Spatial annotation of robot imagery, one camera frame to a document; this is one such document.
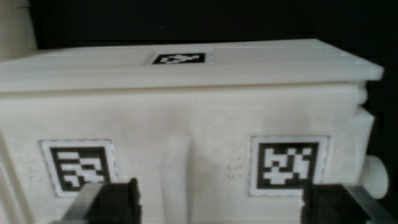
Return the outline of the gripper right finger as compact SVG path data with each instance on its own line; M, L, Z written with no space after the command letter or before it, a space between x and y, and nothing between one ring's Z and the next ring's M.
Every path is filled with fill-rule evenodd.
M395 217L360 185L305 188L301 224L395 224Z

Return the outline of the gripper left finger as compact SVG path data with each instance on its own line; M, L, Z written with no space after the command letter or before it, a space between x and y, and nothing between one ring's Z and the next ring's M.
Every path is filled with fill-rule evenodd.
M84 186L59 224L143 224L138 179Z

